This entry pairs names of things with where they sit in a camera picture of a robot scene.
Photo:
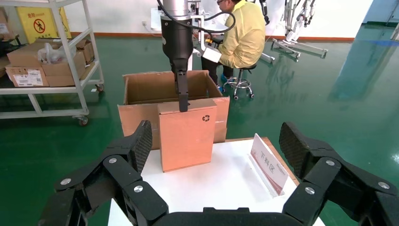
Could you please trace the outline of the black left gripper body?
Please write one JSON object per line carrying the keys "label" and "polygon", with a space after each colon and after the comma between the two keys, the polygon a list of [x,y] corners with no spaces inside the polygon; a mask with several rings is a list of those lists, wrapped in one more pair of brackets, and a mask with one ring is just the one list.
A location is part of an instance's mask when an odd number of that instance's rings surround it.
{"label": "black left gripper body", "polygon": [[161,17],[162,49],[169,58],[174,73],[187,72],[188,61],[193,51],[192,20],[175,22]]}

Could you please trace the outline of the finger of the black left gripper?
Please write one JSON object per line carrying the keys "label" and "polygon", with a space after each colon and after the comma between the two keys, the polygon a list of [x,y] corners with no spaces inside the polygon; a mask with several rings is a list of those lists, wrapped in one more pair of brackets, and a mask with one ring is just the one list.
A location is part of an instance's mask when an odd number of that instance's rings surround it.
{"label": "finger of the black left gripper", "polygon": [[176,92],[179,99],[180,112],[188,111],[188,85],[185,71],[177,71],[175,74]]}

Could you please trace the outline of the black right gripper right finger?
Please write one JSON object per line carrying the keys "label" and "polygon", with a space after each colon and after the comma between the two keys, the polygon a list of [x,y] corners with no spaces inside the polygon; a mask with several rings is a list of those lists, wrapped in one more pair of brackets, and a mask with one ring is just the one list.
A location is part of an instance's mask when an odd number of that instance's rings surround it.
{"label": "black right gripper right finger", "polygon": [[345,161],[328,143],[302,134],[284,122],[279,145],[300,183],[283,214],[311,226],[327,202],[338,205],[360,226],[396,226],[399,193],[387,180]]}

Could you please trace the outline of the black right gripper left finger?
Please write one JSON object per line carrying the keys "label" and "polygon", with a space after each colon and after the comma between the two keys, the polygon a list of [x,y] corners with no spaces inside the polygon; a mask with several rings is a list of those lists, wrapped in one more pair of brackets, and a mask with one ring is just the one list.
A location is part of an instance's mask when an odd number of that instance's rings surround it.
{"label": "black right gripper left finger", "polygon": [[141,175],[151,149],[152,126],[143,120],[132,135],[112,141],[98,159],[57,181],[38,225],[85,226],[109,200],[131,224],[154,225],[169,209]]}

